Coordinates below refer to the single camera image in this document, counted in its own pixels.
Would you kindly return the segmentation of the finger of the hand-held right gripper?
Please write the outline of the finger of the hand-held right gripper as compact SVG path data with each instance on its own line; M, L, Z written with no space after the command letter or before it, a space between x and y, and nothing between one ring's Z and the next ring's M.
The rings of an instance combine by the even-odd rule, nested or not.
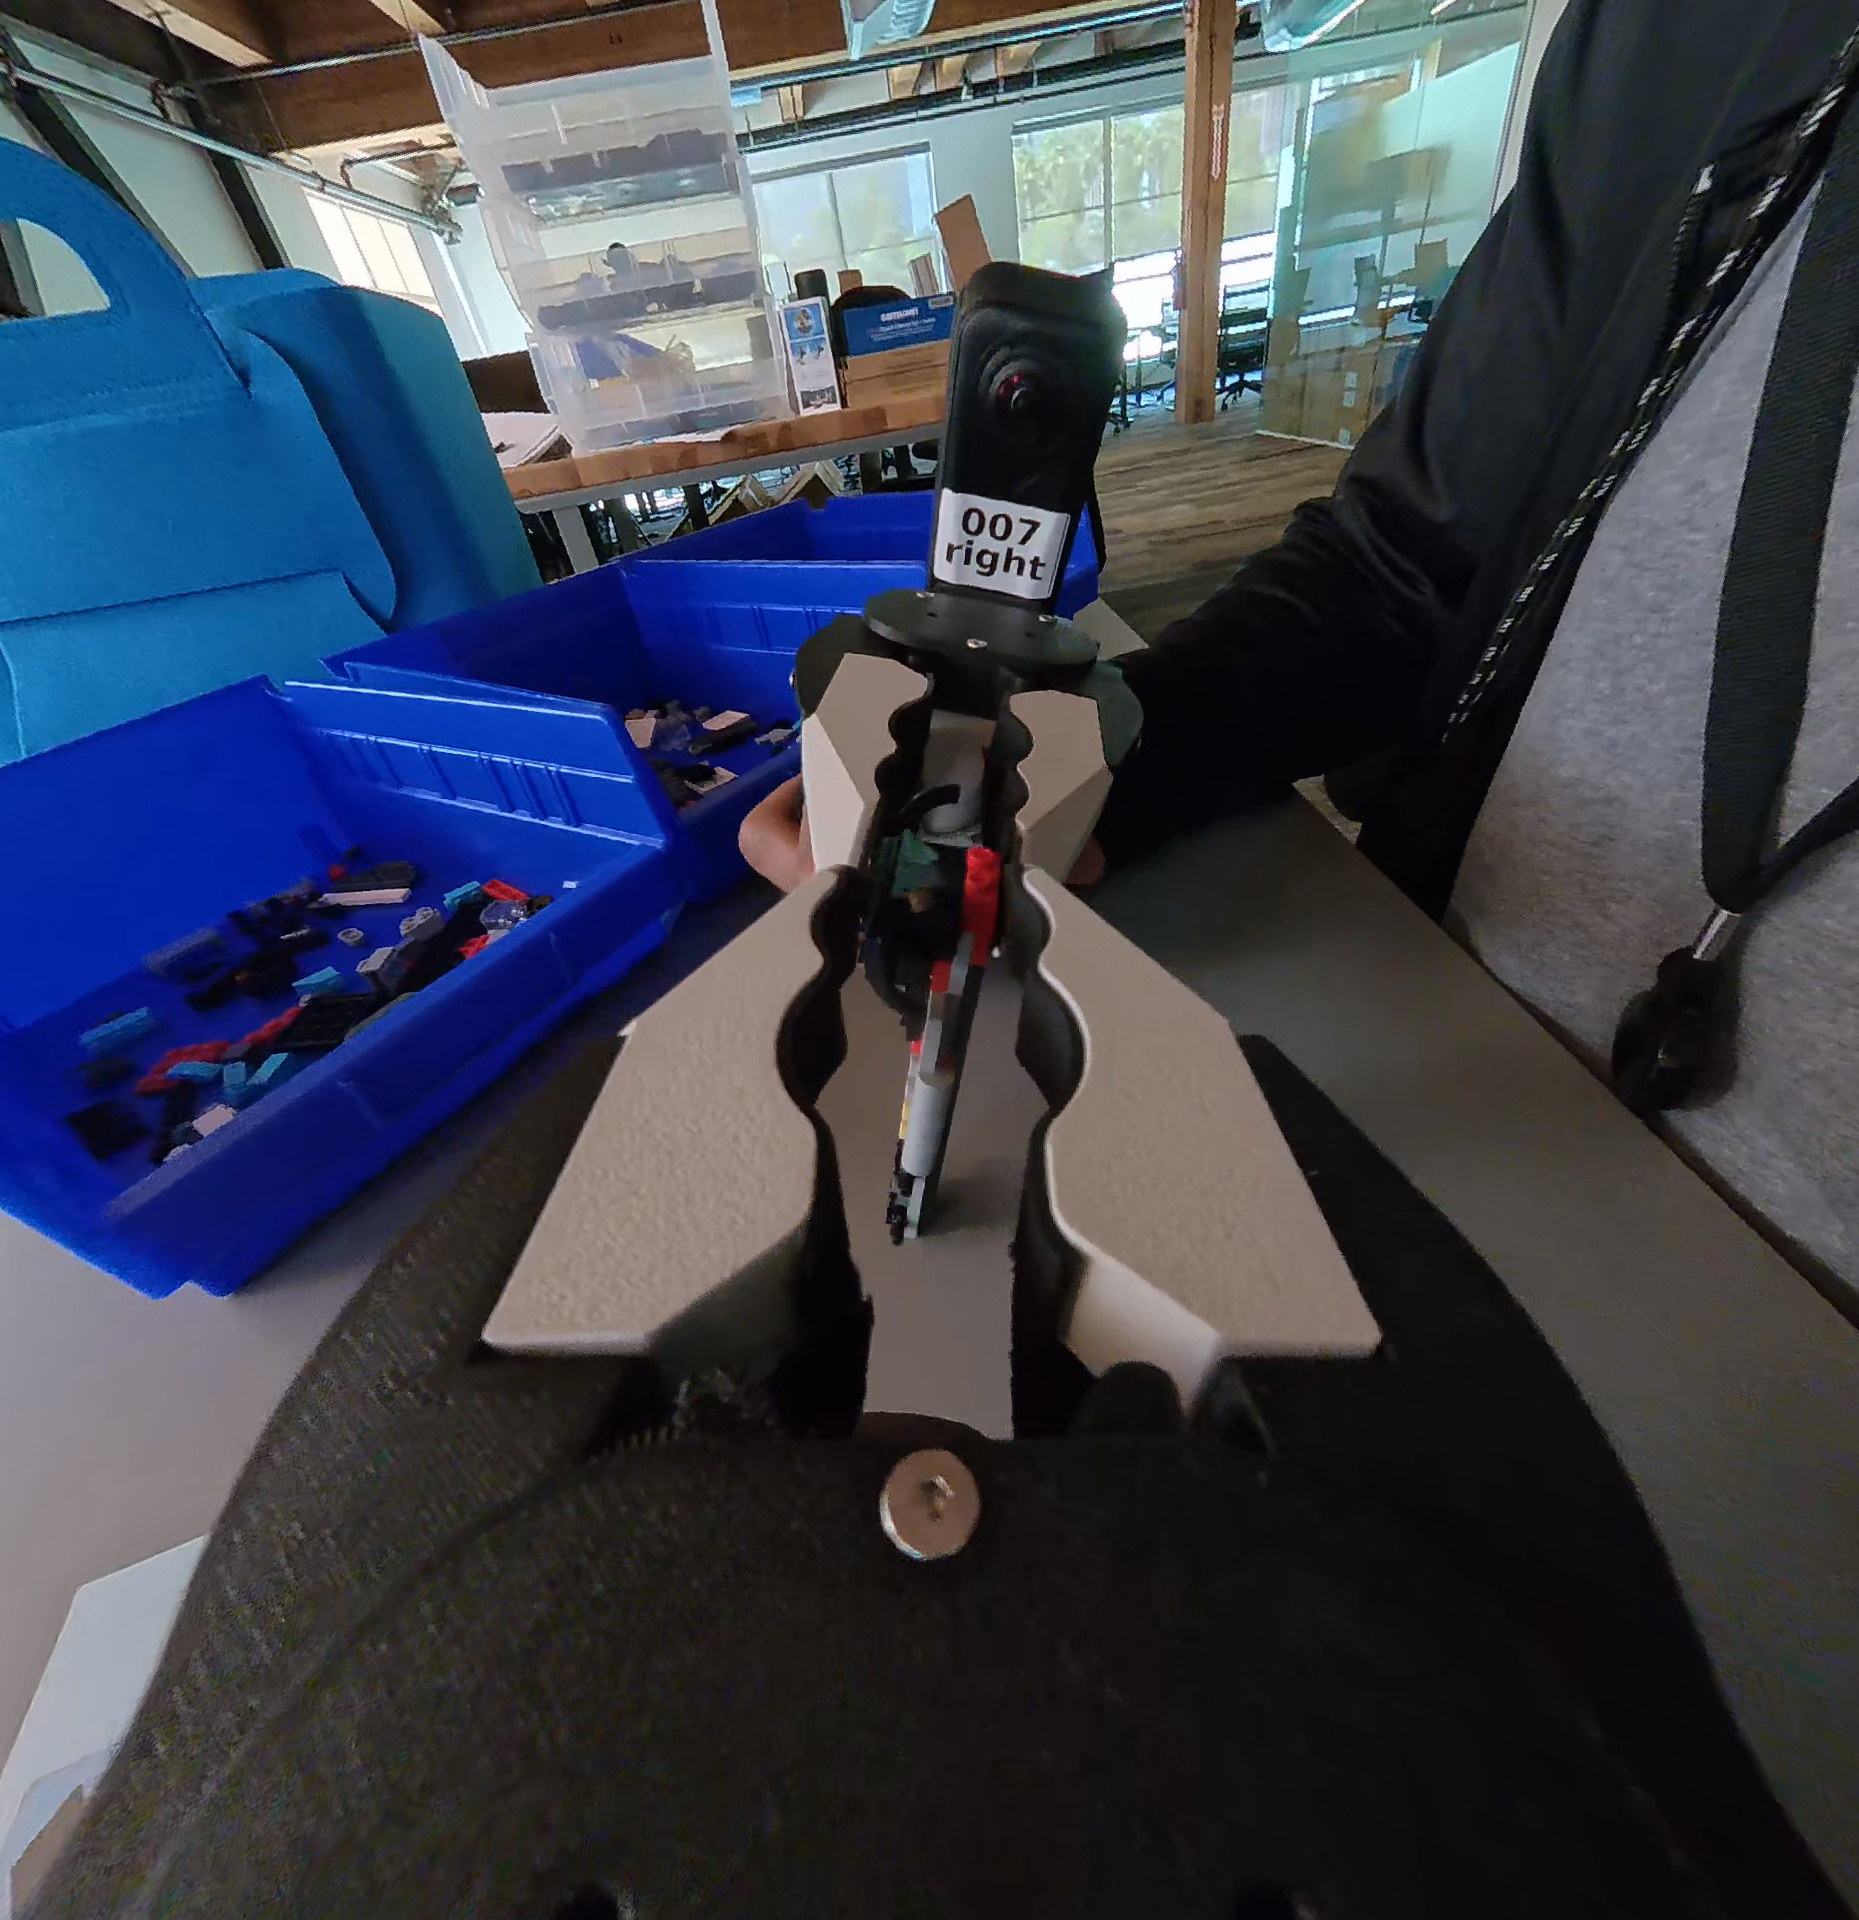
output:
M819 707L804 718L800 786L812 876L857 869L882 803L881 768L897 752L893 716L915 707L931 683L899 658L849 652Z
M1099 710L1087 694L1023 689L1001 716L1007 754L1002 827L1010 887L1034 874L1067 881L1110 790Z

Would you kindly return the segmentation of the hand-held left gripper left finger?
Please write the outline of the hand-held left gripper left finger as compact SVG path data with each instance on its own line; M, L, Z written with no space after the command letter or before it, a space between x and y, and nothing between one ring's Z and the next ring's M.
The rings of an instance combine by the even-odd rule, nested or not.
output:
M629 1022L485 1347L758 1386L786 1427L858 1422L871 1303L819 1104L866 894L821 867Z

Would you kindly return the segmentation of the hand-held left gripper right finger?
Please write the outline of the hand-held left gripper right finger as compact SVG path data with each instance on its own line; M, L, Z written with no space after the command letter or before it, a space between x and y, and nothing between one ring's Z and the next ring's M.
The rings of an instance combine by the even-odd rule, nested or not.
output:
M1010 1419L1121 1365L1181 1414L1244 1357L1363 1357L1373 1318L1234 1030L1056 876L1010 898L1016 1057L1041 1099L1010 1241Z

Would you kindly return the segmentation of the pile of small bricks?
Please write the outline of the pile of small bricks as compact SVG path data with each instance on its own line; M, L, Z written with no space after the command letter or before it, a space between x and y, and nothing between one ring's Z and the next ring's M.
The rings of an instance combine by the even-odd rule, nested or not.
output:
M77 1036L60 1126L93 1162L161 1167L556 901L485 872L428 889L410 858L342 848L150 948L146 996Z
M622 715L629 743L676 809L792 756L799 725L778 712L667 700Z

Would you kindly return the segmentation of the grey red brick model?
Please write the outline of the grey red brick model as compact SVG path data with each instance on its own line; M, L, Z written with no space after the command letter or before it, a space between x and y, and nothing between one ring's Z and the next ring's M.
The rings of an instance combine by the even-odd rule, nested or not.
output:
M893 1242L929 1224L975 1006L1002 924L1004 860L977 829L933 837L927 806L882 834L868 860L871 903L861 965L903 1022L906 1073L885 1208Z

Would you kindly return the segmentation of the grey desk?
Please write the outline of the grey desk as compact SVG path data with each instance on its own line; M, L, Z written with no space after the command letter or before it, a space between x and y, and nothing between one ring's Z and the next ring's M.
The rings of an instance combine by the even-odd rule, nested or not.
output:
M1859 1329L1304 801L1093 898L1266 1036L1473 1242L1574 1371L1724 1691L1859 1913ZM666 948L230 1303L150 1303L0 1211L0 1772L80 1585L195 1539L385 1249Z

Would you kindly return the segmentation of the person's right hand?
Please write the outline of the person's right hand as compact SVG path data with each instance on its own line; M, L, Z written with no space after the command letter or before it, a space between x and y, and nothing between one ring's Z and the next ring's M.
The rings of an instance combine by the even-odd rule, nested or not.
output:
M816 858L800 779L783 780L750 808L738 825L736 849L748 869L783 895L814 874Z

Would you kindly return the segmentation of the cardboard box blue label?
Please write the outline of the cardboard box blue label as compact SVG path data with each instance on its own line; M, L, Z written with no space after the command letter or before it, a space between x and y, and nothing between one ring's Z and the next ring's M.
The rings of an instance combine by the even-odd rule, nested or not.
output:
M958 301L858 285L830 306L832 338L849 407L944 389Z

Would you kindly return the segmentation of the wooden table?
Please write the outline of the wooden table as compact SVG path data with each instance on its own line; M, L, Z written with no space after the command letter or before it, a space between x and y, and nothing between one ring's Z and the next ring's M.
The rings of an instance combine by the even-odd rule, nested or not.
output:
M602 552L583 509L619 510L629 496L744 477L758 470L804 468L858 457L890 445L941 435L944 400L927 389L891 400L735 427L714 437L674 437L618 447L604 454L536 459L503 470L511 501L524 517L548 516L573 572L599 568Z

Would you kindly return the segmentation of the clear plastic drawer stack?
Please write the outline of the clear plastic drawer stack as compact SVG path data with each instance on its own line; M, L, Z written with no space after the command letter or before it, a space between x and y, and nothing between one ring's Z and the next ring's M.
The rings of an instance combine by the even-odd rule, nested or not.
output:
M421 42L578 456L789 416L716 5L701 30L693 57L497 86Z

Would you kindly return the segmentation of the blue felt bag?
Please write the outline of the blue felt bag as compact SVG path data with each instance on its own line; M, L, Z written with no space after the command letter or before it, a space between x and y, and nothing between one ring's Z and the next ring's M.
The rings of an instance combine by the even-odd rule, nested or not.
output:
M307 391L70 169L0 136L0 220L102 306L0 323L0 766L375 636L395 580Z
M275 270L193 281L231 358L270 350L311 405L385 552L405 632L540 585L444 323L413 301Z

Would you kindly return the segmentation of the brick instruction booklet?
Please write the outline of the brick instruction booklet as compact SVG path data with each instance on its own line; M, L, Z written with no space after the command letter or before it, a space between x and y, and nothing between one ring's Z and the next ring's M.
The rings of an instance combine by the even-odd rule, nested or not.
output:
M0 1917L28 1850L120 1749L203 1549L195 1537L77 1587L0 1772Z

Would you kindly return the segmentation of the wooden support post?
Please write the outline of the wooden support post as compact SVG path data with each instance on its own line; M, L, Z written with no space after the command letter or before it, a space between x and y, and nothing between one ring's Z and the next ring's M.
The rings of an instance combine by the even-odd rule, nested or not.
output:
M1214 417L1236 3L1183 7L1176 421Z

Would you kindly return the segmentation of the black white jacket drawstring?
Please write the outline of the black white jacket drawstring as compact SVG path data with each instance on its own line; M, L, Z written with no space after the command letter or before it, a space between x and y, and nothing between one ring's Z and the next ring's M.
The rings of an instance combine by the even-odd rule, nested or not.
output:
M1762 254L1815 186L1841 112L1859 93L1859 19L1828 74L1805 105L1754 149L1754 186L1730 192L1730 156L1713 156L1684 201L1673 254L1669 330L1630 413L1600 467L1574 498L1537 556L1527 564L1512 601L1455 689L1442 724L1442 743L1481 731L1484 715L1514 683L1512 657L1567 591L1611 496L1630 474L1642 447L1673 407L1676 391L1695 366L1724 313L1744 292Z

